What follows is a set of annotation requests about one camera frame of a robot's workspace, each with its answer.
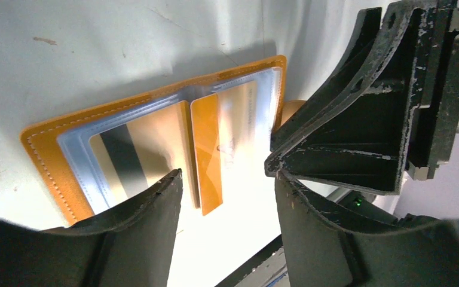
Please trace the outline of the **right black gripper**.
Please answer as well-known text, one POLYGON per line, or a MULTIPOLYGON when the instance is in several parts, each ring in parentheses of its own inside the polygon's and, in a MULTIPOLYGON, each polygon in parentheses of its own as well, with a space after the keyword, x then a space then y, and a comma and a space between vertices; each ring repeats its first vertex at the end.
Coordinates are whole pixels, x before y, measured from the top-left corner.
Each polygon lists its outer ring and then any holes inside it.
POLYGON ((457 134, 457 2, 397 1, 359 11, 334 71, 273 133, 264 172, 397 194, 405 169, 433 179, 457 134))

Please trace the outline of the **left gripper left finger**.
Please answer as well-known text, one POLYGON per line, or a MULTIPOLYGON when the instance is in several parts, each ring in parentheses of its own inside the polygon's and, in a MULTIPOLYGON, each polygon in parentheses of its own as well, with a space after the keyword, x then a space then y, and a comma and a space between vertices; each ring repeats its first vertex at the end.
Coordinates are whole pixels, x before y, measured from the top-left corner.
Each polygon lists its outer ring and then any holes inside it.
POLYGON ((182 194, 175 169, 69 228, 0 220, 0 286, 166 286, 182 194))

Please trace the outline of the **orange leather card holder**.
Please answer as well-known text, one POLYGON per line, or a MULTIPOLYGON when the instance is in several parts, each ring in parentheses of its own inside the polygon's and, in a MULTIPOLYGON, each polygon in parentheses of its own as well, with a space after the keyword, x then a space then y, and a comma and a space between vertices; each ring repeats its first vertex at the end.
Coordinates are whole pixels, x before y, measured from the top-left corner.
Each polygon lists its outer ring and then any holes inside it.
POLYGON ((269 186, 287 59, 268 57, 25 128, 20 140, 69 223, 182 172, 180 224, 239 209, 269 186))

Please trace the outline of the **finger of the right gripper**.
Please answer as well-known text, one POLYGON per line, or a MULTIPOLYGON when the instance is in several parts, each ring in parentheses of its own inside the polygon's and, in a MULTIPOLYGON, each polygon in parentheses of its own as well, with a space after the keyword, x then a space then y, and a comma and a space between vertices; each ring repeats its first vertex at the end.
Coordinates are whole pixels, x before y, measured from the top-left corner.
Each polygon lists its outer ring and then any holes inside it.
POLYGON ((356 129, 342 113, 371 85, 381 53, 382 9, 365 8, 336 68, 313 95, 272 136, 272 152, 294 148, 343 148, 357 144, 356 129))

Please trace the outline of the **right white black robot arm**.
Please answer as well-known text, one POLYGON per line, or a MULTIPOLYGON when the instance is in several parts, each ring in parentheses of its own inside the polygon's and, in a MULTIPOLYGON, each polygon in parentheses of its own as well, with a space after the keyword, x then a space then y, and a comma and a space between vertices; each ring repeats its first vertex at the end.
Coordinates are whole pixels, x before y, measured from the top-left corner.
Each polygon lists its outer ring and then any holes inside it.
POLYGON ((341 206, 393 222, 376 196, 432 179, 459 134, 459 5, 398 1, 359 11, 327 80, 273 133, 265 173, 335 186, 341 206))

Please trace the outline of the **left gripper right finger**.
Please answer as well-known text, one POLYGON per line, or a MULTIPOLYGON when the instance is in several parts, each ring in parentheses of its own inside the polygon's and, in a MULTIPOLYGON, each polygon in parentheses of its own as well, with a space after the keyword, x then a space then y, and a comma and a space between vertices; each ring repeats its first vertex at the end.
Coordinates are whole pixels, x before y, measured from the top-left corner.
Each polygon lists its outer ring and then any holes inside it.
POLYGON ((459 286, 459 219, 412 216, 387 224, 276 174, 292 286, 459 286))

